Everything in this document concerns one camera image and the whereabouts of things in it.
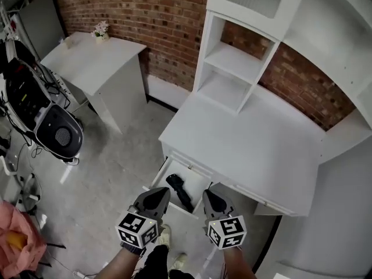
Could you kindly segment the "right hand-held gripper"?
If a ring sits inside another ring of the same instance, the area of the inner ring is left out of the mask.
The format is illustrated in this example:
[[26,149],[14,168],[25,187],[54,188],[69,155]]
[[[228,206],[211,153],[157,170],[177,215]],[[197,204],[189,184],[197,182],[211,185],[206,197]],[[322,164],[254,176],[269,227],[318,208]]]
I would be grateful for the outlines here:
[[[232,201],[212,189],[206,189],[202,195],[206,217],[217,214],[230,214],[234,211]],[[246,237],[246,225],[243,215],[208,221],[206,235],[219,249],[240,247]]]

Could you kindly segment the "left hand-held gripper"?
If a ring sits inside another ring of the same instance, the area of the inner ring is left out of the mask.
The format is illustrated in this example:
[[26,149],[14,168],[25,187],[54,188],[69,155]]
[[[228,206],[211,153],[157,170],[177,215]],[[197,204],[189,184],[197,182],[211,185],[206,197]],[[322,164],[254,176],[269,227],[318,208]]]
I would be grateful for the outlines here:
[[161,219],[166,213],[170,202],[170,189],[167,187],[152,188],[145,191],[134,202],[134,207],[124,211],[115,229],[121,242],[136,248],[145,248],[155,242],[159,233],[158,221],[140,215],[140,212],[154,213]]

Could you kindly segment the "black cloth item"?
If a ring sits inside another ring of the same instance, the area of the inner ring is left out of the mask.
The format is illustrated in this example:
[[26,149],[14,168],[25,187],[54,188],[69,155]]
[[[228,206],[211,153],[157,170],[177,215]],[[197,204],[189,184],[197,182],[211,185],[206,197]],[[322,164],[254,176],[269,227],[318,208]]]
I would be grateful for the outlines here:
[[186,190],[183,188],[184,181],[179,177],[177,174],[171,174],[167,176],[166,182],[168,185],[175,190],[179,200],[181,201],[182,205],[186,208],[189,213],[194,211],[194,207],[191,202],[191,198],[189,197]]

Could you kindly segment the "white drawer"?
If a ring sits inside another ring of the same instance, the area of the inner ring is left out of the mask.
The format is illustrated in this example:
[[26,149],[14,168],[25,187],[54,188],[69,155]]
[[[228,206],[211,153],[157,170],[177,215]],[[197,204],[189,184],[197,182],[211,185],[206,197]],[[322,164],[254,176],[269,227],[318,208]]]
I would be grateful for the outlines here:
[[[181,203],[176,191],[166,182],[166,178],[172,174],[178,175],[184,181],[183,189],[191,198],[191,205],[193,207],[191,212]],[[202,202],[203,191],[212,183],[211,175],[210,172],[198,165],[182,161],[175,156],[169,156],[162,164],[151,185],[144,187],[144,189],[158,187],[170,188],[171,197],[169,205],[187,216],[198,219],[196,211]]]

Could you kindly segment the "person's right forearm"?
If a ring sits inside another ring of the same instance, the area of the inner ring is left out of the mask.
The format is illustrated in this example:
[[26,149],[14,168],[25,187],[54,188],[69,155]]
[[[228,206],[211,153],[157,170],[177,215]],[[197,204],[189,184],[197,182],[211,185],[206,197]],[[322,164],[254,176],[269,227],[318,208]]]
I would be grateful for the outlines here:
[[239,247],[223,251],[228,279],[257,279]]

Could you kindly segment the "person's left forearm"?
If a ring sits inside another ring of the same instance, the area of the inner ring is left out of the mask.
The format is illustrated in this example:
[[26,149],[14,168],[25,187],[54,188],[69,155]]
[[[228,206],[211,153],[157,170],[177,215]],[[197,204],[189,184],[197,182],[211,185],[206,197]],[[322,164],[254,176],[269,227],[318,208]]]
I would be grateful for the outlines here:
[[118,254],[94,279],[131,279],[143,250],[132,245],[123,244]]

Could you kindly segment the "white desk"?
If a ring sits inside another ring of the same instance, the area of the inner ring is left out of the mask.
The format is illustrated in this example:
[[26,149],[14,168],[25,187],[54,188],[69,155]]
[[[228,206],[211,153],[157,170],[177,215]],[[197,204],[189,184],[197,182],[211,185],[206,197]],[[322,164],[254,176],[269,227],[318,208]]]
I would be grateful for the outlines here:
[[266,89],[233,115],[193,93],[160,135],[175,151],[246,196],[289,216],[307,216],[325,132]]

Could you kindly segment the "person's left shoe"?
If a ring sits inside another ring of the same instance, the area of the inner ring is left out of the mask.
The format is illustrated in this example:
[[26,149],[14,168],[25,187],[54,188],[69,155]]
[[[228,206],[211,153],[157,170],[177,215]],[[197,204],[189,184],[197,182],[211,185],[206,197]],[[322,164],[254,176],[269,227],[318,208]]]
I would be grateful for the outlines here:
[[160,236],[158,237],[158,245],[164,245],[167,246],[168,249],[170,249],[171,246],[171,228],[169,225],[164,224],[161,226],[162,232]]

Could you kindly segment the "person's left leg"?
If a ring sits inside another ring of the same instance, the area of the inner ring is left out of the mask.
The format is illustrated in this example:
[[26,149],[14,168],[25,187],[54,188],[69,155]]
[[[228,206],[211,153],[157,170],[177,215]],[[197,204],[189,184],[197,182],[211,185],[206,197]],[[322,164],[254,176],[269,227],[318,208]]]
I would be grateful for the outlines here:
[[148,255],[144,268],[138,275],[141,279],[168,279],[167,255],[169,249],[166,245],[158,245]]

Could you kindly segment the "person's leg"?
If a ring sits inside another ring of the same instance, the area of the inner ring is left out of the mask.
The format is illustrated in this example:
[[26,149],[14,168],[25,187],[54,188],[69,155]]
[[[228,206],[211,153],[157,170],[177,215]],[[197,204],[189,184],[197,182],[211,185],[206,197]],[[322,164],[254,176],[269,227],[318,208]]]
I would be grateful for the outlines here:
[[138,275],[141,279],[168,279],[167,255],[169,249],[166,245],[158,245],[148,255],[144,268]]
[[169,279],[195,279],[191,274],[181,270],[172,269],[169,271]]

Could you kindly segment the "person's right shoe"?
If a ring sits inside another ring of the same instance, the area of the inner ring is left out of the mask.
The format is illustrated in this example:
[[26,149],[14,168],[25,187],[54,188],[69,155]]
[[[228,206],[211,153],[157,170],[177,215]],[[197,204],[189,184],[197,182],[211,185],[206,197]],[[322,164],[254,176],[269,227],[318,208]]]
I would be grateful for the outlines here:
[[175,259],[171,269],[172,270],[181,270],[182,267],[184,266],[185,262],[187,261],[187,254],[186,253],[181,253],[177,256]]

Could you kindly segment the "white wheeled chair base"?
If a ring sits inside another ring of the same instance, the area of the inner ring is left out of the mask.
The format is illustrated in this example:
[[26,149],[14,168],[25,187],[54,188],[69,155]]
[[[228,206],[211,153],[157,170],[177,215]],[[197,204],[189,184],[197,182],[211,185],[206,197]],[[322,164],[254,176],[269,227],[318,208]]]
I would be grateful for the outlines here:
[[36,175],[21,176],[0,156],[0,202],[7,201],[21,212],[35,215],[40,200],[41,186]]

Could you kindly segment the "orange round object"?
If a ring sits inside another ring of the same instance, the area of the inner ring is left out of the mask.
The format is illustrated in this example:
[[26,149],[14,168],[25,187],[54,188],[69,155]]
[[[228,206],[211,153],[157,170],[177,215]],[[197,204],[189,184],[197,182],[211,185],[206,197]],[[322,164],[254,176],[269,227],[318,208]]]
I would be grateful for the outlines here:
[[22,232],[8,231],[6,233],[7,243],[20,251],[27,245],[27,239],[28,236]]

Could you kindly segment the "white side table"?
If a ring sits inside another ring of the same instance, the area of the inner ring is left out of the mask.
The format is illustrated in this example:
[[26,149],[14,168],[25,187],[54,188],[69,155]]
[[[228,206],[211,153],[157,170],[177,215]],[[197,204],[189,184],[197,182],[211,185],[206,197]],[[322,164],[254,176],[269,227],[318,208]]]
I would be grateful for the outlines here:
[[76,32],[71,46],[56,46],[41,61],[69,84],[82,90],[98,116],[124,133],[146,105],[139,54],[145,45],[119,38],[97,43]]

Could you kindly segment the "grey partition board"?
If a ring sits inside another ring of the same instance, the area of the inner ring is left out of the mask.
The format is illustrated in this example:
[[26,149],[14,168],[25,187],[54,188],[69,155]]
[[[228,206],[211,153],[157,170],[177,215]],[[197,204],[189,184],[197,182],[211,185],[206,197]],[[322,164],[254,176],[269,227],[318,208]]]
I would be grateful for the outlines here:
[[57,0],[34,0],[20,11],[19,16],[40,60],[66,38]]

